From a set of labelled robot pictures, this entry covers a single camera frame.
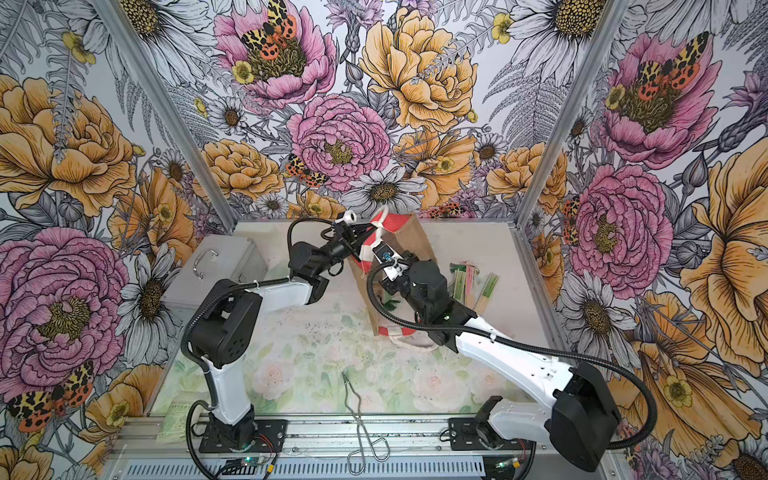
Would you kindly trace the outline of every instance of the black cable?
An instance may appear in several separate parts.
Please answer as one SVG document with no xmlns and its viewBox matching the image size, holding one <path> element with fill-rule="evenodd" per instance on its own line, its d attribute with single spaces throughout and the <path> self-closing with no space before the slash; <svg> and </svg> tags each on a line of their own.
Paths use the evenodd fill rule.
<svg viewBox="0 0 768 480">
<path fill-rule="evenodd" d="M 410 263 L 405 262 L 404 260 L 399 260 L 399 263 L 406 266 L 410 265 Z M 384 263 L 380 263 L 379 265 L 376 265 L 371 269 L 370 273 L 368 274 L 368 278 L 366 280 L 368 298 L 371 301 L 373 308 L 376 309 L 376 311 L 379 312 L 384 318 L 392 320 L 397 325 L 404 326 L 406 328 L 410 328 L 414 330 L 424 330 L 427 332 L 438 331 L 438 332 L 449 332 L 449 333 L 472 333 L 474 335 L 482 336 L 487 339 L 491 338 L 490 333 L 484 330 L 476 329 L 474 327 L 464 326 L 464 325 L 427 325 L 424 323 L 413 323 L 407 320 L 403 320 L 398 316 L 394 315 L 392 312 L 389 312 L 386 308 L 384 308 L 384 306 L 381 303 L 381 300 L 379 300 L 379 298 L 373 292 L 373 280 L 375 279 L 377 273 L 384 270 L 388 266 L 393 266 L 393 265 L 395 265 L 394 261 L 384 262 Z M 540 346 L 533 346 L 525 343 L 515 342 L 514 340 L 510 340 L 500 336 L 497 336 L 494 341 L 497 343 L 501 343 L 502 345 L 520 349 L 525 352 L 535 353 L 537 355 L 560 356 L 564 358 L 579 360 L 582 362 L 588 362 L 597 366 L 602 366 L 606 369 L 617 372 L 619 375 L 626 377 L 627 380 L 632 382 L 632 384 L 635 385 L 640 390 L 640 393 L 642 393 L 643 397 L 645 398 L 645 402 L 647 403 L 647 408 L 648 408 L 648 416 L 642 428 L 637 432 L 635 432 L 634 435 L 632 435 L 628 439 L 609 443 L 607 449 L 621 450 L 621 449 L 627 449 L 631 446 L 637 445 L 638 443 L 645 440 L 646 437 L 648 437 L 650 433 L 654 430 L 654 427 L 656 426 L 656 421 L 658 419 L 658 410 L 656 407 L 656 400 L 654 399 L 654 396 L 650 392 L 648 387 L 643 383 L 643 381 L 640 380 L 634 373 L 630 372 L 624 367 L 615 365 L 612 362 L 598 358 L 596 356 L 584 355 L 576 352 L 564 352 L 561 350 L 546 349 Z"/>
<path fill-rule="evenodd" d="M 293 228 L 298 223 L 302 223 L 302 222 L 320 222 L 320 223 L 325 223 L 327 225 L 333 225 L 333 222 L 331 220 L 326 220 L 324 218 L 304 217 L 304 218 L 295 219 L 293 222 L 291 222 L 290 226 L 288 227 L 288 251 L 289 252 L 290 252 L 290 248 L 293 247 Z"/>
<path fill-rule="evenodd" d="M 194 445 L 192 445 L 192 415 L 198 406 L 201 406 L 208 411 L 213 410 L 213 407 L 209 407 L 205 400 L 196 400 L 195 403 L 193 403 L 190 407 L 190 411 L 187 413 L 187 423 L 185 424 L 184 428 L 184 436 L 187 438 L 187 451 L 190 453 L 190 457 L 192 457 L 192 463 L 194 463 L 194 466 L 200 470 L 200 473 L 205 475 L 205 478 L 208 480 L 218 480 L 218 474 L 220 471 L 217 472 L 216 475 L 209 472 L 208 468 L 206 468 L 206 466 L 203 465 L 203 463 L 197 457 L 197 453 L 194 451 Z"/>
<path fill-rule="evenodd" d="M 531 467 L 533 467 L 533 458 L 535 456 L 536 456 L 536 442 L 531 442 L 531 456 L 529 456 L 528 459 L 525 460 L 525 467 L 523 467 L 523 472 L 520 474 L 520 478 L 518 478 L 518 480 L 524 480 L 524 478 L 528 476 L 528 473 L 531 471 Z"/>
</svg>

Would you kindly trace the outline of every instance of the wire tongs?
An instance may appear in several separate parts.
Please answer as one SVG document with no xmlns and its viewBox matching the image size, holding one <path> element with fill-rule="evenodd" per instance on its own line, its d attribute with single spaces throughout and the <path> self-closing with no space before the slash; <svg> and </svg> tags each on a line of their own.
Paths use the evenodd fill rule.
<svg viewBox="0 0 768 480">
<path fill-rule="evenodd" d="M 371 440 L 371 435 L 368 433 L 368 429 L 366 428 L 366 424 L 362 422 L 362 413 L 360 412 L 360 406 L 362 405 L 362 398 L 360 398 L 360 395 L 355 391 L 355 387 L 352 386 L 352 383 L 349 381 L 349 379 L 346 377 L 346 374 L 344 372 L 341 373 L 341 376 L 344 378 L 344 406 L 347 410 L 349 410 L 349 413 L 352 414 L 352 418 L 355 419 L 355 423 L 357 424 L 357 442 L 360 445 L 359 450 L 355 450 L 354 452 L 350 452 L 349 455 L 346 456 L 346 465 L 349 468 L 349 473 L 352 475 L 360 475 L 366 470 L 366 454 L 363 451 L 362 448 L 362 435 L 360 435 L 360 429 L 362 429 L 366 434 L 366 439 L 368 440 L 368 445 L 371 447 L 371 453 L 373 454 L 373 458 L 376 459 L 377 462 L 386 462 L 386 460 L 389 458 L 389 454 L 391 453 L 391 450 L 389 449 L 389 443 L 386 441 L 386 439 L 382 436 L 378 437 L 376 440 Z M 352 407 L 349 406 L 349 391 L 352 390 L 352 393 L 357 397 L 357 413 L 352 409 Z M 376 454 L 376 449 L 373 448 L 373 446 L 379 442 L 384 442 L 384 446 L 386 447 L 386 455 L 384 458 L 379 457 Z M 354 455 L 360 454 L 360 458 L 362 460 L 362 467 L 360 470 L 355 470 L 352 467 L 352 457 Z"/>
</svg>

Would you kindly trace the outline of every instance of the black mounting plate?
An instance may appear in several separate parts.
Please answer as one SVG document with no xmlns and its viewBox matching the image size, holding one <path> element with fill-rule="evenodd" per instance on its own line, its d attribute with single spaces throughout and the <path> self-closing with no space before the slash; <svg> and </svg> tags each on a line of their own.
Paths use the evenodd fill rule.
<svg viewBox="0 0 768 480">
<path fill-rule="evenodd" d="M 283 451 L 283 442 L 285 441 L 287 420 L 253 420 L 254 429 L 256 434 L 261 434 L 267 437 L 272 446 L 274 452 Z M 212 422 L 209 422 L 205 427 L 203 433 L 203 439 L 200 442 L 200 453 L 232 453 L 232 448 L 227 444 L 219 431 L 214 427 Z M 254 439 L 253 444 L 239 453 L 269 453 L 270 447 L 261 439 Z"/>
<path fill-rule="evenodd" d="M 505 440 L 502 446 L 496 450 L 487 449 L 482 443 L 476 433 L 477 421 L 468 417 L 455 417 L 448 419 L 448 433 L 451 437 L 451 450 L 454 452 L 467 452 L 468 450 L 488 450 L 489 452 L 495 452 L 496 450 L 522 450 L 525 447 L 530 453 L 531 443 L 528 440 L 522 440 L 522 445 L 519 439 Z"/>
</svg>

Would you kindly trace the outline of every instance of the white daisy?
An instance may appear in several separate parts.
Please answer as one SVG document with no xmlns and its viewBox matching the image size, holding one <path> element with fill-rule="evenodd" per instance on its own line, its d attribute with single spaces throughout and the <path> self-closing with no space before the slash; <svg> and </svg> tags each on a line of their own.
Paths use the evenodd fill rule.
<svg viewBox="0 0 768 480">
<path fill-rule="evenodd" d="M 267 218 L 285 218 L 288 214 L 288 200 L 275 192 L 262 195 L 253 206 Z"/>
<path fill-rule="evenodd" d="M 646 7 L 650 15 L 646 29 L 658 31 L 659 39 L 672 38 L 678 45 L 708 31 L 723 33 L 728 24 L 741 23 L 755 9 L 755 0 L 654 0 Z"/>
<path fill-rule="evenodd" d="M 382 205 L 394 214 L 410 214 L 422 207 L 423 195 L 412 195 L 426 190 L 424 177 L 404 180 L 405 167 L 395 167 L 387 175 L 372 170 L 359 180 L 349 182 L 353 189 L 341 196 L 339 202 L 354 210 L 361 218 L 369 218 Z"/>
<path fill-rule="evenodd" d="M 126 74 L 125 61 L 93 2 L 60 0 L 58 7 L 69 20 L 69 28 L 83 37 L 83 47 L 94 53 L 106 51 L 117 78 Z M 203 65 L 210 62 L 208 47 L 216 44 L 209 33 L 211 19 L 203 0 L 120 0 L 128 20 L 154 59 L 163 79 L 173 86 L 190 78 L 203 78 Z"/>
<path fill-rule="evenodd" d="M 739 441 L 739 456 L 718 472 L 718 480 L 768 478 L 768 440 L 747 435 Z"/>
<path fill-rule="evenodd" d="M 568 83 L 587 54 L 590 40 L 598 25 L 606 0 L 515 0 L 511 16 L 514 20 L 507 32 L 521 40 L 511 62 L 528 62 L 524 75 L 533 74 L 542 65 L 541 78 L 554 75 L 557 86 Z M 637 31 L 638 12 L 627 11 L 632 21 L 625 29 Z"/>
<path fill-rule="evenodd" d="M 181 152 L 169 148 L 157 159 L 157 165 L 163 171 L 163 175 L 170 180 L 180 183 L 184 175 L 189 173 L 187 162 L 181 156 Z"/>
<path fill-rule="evenodd" d="M 495 162 L 507 151 L 507 141 L 499 134 L 480 134 L 475 142 L 475 151 L 482 163 Z"/>
<path fill-rule="evenodd" d="M 171 314 L 161 297 L 181 271 L 181 264 L 176 261 L 176 249 L 163 243 L 153 264 L 141 252 L 134 268 L 137 283 L 120 291 L 123 303 L 118 307 L 121 318 L 115 335 L 125 335 L 124 355 L 130 364 L 162 364 L 168 360 L 169 343 L 182 321 Z"/>
<path fill-rule="evenodd" d="M 640 359 L 627 343 L 621 330 L 634 329 L 635 321 L 630 312 L 611 304 L 614 292 L 608 284 L 586 270 L 584 278 L 568 273 L 558 299 L 558 311 L 565 317 L 564 327 L 568 341 L 576 351 L 610 360 L 627 369 L 639 369 Z M 617 373 L 600 368 L 606 380 Z"/>
<path fill-rule="evenodd" d="M 531 210 L 531 216 L 528 218 L 528 222 L 525 224 L 525 235 L 529 240 L 541 235 L 544 231 L 544 226 L 547 224 L 547 214 L 541 205 L 535 204 L 533 210 Z"/>
<path fill-rule="evenodd" d="M 245 16 L 247 7 L 251 7 L 256 13 L 261 12 L 261 0 L 213 0 L 214 12 L 225 13 L 235 8 L 235 12 Z"/>
<path fill-rule="evenodd" d="M 245 126 L 243 102 L 235 97 L 221 97 L 208 105 L 208 121 L 227 135 L 239 135 Z"/>
</svg>

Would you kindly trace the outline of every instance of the daisy center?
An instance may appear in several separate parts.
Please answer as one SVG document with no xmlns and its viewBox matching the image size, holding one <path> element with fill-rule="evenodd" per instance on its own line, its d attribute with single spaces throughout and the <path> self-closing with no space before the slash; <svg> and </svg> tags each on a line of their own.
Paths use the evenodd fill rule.
<svg viewBox="0 0 768 480">
<path fill-rule="evenodd" d="M 234 127 L 240 123 L 240 114 L 237 113 L 237 110 L 226 110 L 224 112 L 224 121 L 226 121 L 227 125 L 230 127 Z"/>
<path fill-rule="evenodd" d="M 152 279 L 141 291 L 141 300 L 139 300 L 139 310 L 141 316 L 152 320 L 160 312 L 162 303 L 160 298 L 163 296 L 163 284 L 160 280 Z"/>
<path fill-rule="evenodd" d="M 493 145 L 483 145 L 478 151 L 480 160 L 486 161 L 496 155 L 496 148 Z"/>
<path fill-rule="evenodd" d="M 268 210 L 279 210 L 280 209 L 280 202 L 277 200 L 267 200 L 266 201 L 266 208 Z"/>
<path fill-rule="evenodd" d="M 563 0 L 554 17 L 559 31 L 573 36 L 591 35 L 606 0 Z"/>
<path fill-rule="evenodd" d="M 120 0 L 120 5 L 139 35 L 147 37 L 157 31 L 157 10 L 148 0 Z"/>
<path fill-rule="evenodd" d="M 397 196 L 395 184 L 381 184 L 371 187 L 371 198 L 379 202 L 386 202 Z"/>
<path fill-rule="evenodd" d="M 584 318 L 589 328 L 598 335 L 607 335 L 611 331 L 611 318 L 605 307 L 594 300 L 587 300 L 584 304 Z"/>
<path fill-rule="evenodd" d="M 578 119 L 574 122 L 574 126 L 571 127 L 571 136 L 578 137 L 583 133 L 584 133 L 584 121 L 581 119 Z"/>
<path fill-rule="evenodd" d="M 177 163 L 168 165 L 168 173 L 170 177 L 177 182 L 181 181 L 181 178 L 184 176 L 184 170 L 181 168 L 181 165 Z"/>
<path fill-rule="evenodd" d="M 731 466 L 743 480 L 768 480 L 765 465 L 748 453 L 741 452 L 739 457 L 731 462 Z"/>
</svg>

